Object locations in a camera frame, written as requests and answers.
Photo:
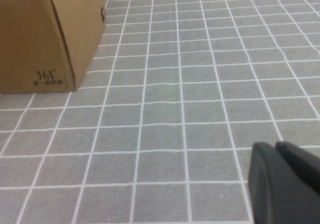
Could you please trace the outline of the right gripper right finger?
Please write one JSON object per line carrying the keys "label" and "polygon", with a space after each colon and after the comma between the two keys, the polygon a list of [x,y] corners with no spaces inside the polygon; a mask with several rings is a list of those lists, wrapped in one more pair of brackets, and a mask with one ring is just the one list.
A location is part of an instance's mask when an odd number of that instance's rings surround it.
{"label": "right gripper right finger", "polygon": [[304,183],[320,183],[320,160],[318,157],[292,143],[285,141],[278,141],[275,148]]}

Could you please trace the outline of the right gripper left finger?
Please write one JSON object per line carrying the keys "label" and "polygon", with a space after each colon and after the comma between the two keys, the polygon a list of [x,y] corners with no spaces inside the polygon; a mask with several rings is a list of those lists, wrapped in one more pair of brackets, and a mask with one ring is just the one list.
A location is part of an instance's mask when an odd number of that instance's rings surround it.
{"label": "right gripper left finger", "polygon": [[320,184],[304,183],[266,142],[256,142],[250,157],[254,223],[319,223]]}

